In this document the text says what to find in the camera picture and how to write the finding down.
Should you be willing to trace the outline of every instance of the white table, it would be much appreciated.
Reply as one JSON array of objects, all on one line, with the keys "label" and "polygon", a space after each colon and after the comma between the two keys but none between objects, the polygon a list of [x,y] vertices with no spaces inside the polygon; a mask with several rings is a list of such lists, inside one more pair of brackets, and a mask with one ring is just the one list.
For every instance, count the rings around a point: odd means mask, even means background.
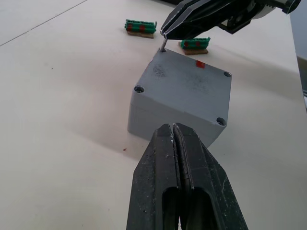
[{"label": "white table", "polygon": [[[163,38],[123,27],[136,19],[160,28],[171,10],[88,0],[0,47],[0,229],[125,229],[148,144],[127,132],[130,95]],[[204,36],[210,53],[194,58],[233,74],[228,126],[210,151],[249,229],[305,229],[307,115],[289,16],[275,10],[235,35]],[[182,53],[177,41],[166,48]]]}]

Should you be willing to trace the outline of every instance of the wooden block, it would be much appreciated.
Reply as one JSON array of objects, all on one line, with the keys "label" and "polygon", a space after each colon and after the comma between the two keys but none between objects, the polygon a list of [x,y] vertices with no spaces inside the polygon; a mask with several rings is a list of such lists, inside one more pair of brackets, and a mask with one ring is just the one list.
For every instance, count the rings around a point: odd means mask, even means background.
[{"label": "wooden block", "polygon": [[154,34],[141,33],[141,32],[134,32],[134,31],[127,31],[127,33],[128,33],[129,35],[132,35],[132,36],[154,38]]},{"label": "wooden block", "polygon": [[208,54],[207,49],[182,49],[185,55]]}]

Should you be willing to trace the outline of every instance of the white wall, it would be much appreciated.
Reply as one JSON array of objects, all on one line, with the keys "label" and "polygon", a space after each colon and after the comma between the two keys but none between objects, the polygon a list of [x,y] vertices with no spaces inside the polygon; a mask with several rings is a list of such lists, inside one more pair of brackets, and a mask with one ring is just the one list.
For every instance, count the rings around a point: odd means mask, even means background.
[{"label": "white wall", "polygon": [[302,0],[290,17],[296,55],[307,59],[307,0]]}]

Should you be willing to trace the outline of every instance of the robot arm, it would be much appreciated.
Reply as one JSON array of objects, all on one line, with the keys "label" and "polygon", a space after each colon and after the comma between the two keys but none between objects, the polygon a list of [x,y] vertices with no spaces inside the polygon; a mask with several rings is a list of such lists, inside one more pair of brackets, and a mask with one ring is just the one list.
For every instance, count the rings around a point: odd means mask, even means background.
[{"label": "robot arm", "polygon": [[289,14],[301,0],[184,0],[161,28],[165,39],[191,39],[215,26],[234,34],[252,19],[281,8]]}]

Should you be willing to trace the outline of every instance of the screw hole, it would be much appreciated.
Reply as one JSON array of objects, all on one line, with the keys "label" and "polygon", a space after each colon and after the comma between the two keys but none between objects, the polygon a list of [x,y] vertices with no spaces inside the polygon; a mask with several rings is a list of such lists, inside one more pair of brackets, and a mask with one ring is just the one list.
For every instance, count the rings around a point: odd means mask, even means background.
[{"label": "screw hole", "polygon": [[226,121],[225,121],[223,118],[221,118],[221,117],[218,117],[218,118],[216,119],[216,121],[217,121],[217,123],[219,123],[219,125],[221,125],[221,126],[225,126],[225,125],[226,125]]},{"label": "screw hole", "polygon": [[231,77],[231,73],[229,73],[229,72],[224,72],[224,75],[226,76],[226,77]]},{"label": "screw hole", "polygon": [[137,92],[137,93],[142,93],[142,92],[145,91],[145,89],[142,86],[140,86],[140,85],[136,85],[134,87],[134,91]]}]

